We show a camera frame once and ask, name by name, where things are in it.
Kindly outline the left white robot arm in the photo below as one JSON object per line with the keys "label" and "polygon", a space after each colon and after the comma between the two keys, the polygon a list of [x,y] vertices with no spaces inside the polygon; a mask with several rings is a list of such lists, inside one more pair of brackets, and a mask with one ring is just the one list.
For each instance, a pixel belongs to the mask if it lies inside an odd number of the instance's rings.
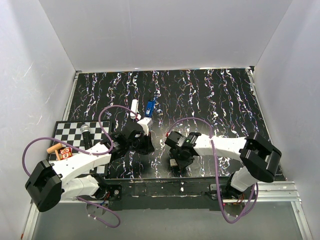
{"label": "left white robot arm", "polygon": [[120,159],[128,152],[148,155],[154,152],[150,125],[143,120],[129,122],[119,133],[98,142],[85,153],[64,160],[37,163],[25,184],[32,201],[40,212],[55,207],[60,200],[91,196],[101,200],[108,191],[99,176],[83,176],[99,166]]}

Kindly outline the white plastic stick tool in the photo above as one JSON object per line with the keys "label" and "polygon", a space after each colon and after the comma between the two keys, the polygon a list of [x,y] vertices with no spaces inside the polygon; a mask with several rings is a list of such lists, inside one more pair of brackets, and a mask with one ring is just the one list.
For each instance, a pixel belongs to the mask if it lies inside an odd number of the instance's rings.
{"label": "white plastic stick tool", "polygon": [[130,118],[132,120],[136,119],[137,117],[137,112],[138,112],[138,105],[139,105],[139,101],[137,99],[133,99],[131,102],[131,112],[130,112]]}

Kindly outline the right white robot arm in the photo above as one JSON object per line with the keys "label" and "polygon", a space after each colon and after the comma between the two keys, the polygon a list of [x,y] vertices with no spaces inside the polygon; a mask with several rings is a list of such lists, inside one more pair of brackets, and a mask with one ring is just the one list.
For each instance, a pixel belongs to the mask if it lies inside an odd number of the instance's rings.
{"label": "right white robot arm", "polygon": [[195,156],[230,158],[242,162],[243,167],[234,172],[222,194],[237,199],[247,188],[257,182],[272,183],[282,157],[281,151],[270,141],[251,132],[247,137],[210,137],[199,132],[183,136],[177,131],[167,135],[165,144],[180,169],[191,165]]}

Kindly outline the white staple box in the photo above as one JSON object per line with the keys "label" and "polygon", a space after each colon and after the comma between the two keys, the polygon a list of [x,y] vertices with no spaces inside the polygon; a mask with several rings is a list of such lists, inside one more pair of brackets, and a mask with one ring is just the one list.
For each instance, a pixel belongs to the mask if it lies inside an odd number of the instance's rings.
{"label": "white staple box", "polygon": [[169,160],[169,163],[170,163],[170,166],[171,166],[171,167],[177,167],[177,166],[178,166],[178,164],[177,164],[177,162],[176,162],[175,159],[170,159],[170,160]]}

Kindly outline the blue black stapler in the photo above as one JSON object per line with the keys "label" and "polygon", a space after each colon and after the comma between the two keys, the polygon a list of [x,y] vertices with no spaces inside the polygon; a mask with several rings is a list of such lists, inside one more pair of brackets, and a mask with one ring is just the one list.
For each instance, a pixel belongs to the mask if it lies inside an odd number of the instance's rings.
{"label": "blue black stapler", "polygon": [[156,102],[155,100],[147,102],[146,109],[144,112],[144,116],[146,118],[152,118],[154,107],[155,107],[155,102]]}

